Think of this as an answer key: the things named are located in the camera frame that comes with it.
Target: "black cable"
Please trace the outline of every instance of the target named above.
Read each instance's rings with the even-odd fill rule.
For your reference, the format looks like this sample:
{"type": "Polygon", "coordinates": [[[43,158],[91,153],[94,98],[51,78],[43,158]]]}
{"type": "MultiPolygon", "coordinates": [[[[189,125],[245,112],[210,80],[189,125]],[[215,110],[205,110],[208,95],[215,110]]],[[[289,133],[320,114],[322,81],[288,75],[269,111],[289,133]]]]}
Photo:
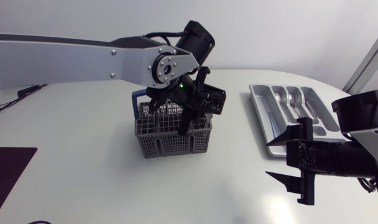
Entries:
{"type": "Polygon", "coordinates": [[[348,133],[343,134],[343,136],[346,137],[347,139],[351,140],[351,141],[355,141],[355,139],[352,138],[351,136],[349,136],[348,133]]]}
{"type": "Polygon", "coordinates": [[[193,69],[192,71],[188,72],[188,74],[189,74],[189,75],[193,75],[193,74],[196,73],[198,70],[199,70],[199,68],[195,68],[195,69],[193,69]]]}
{"type": "Polygon", "coordinates": [[[163,40],[164,40],[169,46],[171,46],[171,42],[170,42],[170,40],[169,40],[167,37],[161,37],[161,38],[163,38],[163,40]]]}
{"type": "Polygon", "coordinates": [[[47,222],[47,221],[34,221],[34,222],[31,222],[29,224],[51,224],[50,222],[47,222]]]}
{"type": "Polygon", "coordinates": [[[184,35],[187,35],[188,31],[183,32],[153,32],[146,34],[145,37],[147,38],[153,38],[153,37],[182,37],[184,35]]]}
{"type": "Polygon", "coordinates": [[[10,106],[15,105],[20,100],[23,100],[25,97],[29,96],[32,93],[35,93],[37,90],[40,90],[44,86],[46,86],[46,85],[38,85],[37,88],[34,88],[34,89],[33,89],[33,86],[32,86],[32,87],[29,87],[29,88],[26,88],[26,89],[23,89],[23,90],[19,90],[18,93],[22,93],[20,95],[20,97],[18,97],[18,99],[16,99],[16,100],[12,100],[11,102],[3,104],[4,106],[2,108],[0,108],[0,112],[4,109],[10,107],[10,106]]]}
{"type": "Polygon", "coordinates": [[[367,192],[371,193],[376,190],[376,182],[374,179],[371,179],[370,182],[365,178],[358,178],[357,180],[367,192]]]}

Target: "white tabletop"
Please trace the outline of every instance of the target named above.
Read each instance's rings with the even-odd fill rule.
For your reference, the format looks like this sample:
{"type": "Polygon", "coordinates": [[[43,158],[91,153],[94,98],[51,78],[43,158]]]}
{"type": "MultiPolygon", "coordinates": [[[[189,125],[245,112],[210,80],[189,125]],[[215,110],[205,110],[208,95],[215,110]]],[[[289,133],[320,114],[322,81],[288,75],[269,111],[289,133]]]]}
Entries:
{"type": "Polygon", "coordinates": [[[347,94],[265,70],[212,70],[206,83],[227,99],[205,154],[144,159],[131,103],[143,87],[124,81],[49,85],[0,113],[0,146],[39,149],[0,223],[378,223],[378,193],[355,178],[316,176],[306,206],[265,173],[300,175],[268,155],[248,86],[311,86],[325,103],[347,94]]]}

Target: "gray dishwasher basket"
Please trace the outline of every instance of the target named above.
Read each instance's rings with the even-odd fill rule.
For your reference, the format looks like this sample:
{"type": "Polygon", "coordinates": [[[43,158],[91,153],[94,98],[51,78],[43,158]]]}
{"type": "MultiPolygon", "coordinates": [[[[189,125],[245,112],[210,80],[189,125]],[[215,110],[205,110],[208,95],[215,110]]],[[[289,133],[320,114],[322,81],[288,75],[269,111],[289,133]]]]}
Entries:
{"type": "Polygon", "coordinates": [[[176,156],[207,151],[211,120],[206,116],[192,121],[187,136],[179,136],[182,108],[167,101],[155,114],[149,113],[149,102],[139,103],[135,120],[135,135],[145,158],[176,156]]]}

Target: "gray plastic tray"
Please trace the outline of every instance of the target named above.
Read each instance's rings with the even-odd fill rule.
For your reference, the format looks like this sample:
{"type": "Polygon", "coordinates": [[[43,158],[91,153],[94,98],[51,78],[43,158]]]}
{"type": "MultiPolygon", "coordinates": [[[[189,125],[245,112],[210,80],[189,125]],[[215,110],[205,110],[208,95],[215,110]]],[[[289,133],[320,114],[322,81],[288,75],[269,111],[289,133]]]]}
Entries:
{"type": "MultiPolygon", "coordinates": [[[[288,125],[298,124],[299,117],[312,118],[314,140],[345,141],[331,110],[313,88],[251,84],[250,91],[266,142],[282,134],[288,125]]],[[[285,146],[267,148],[271,156],[286,156],[285,146]]]]}

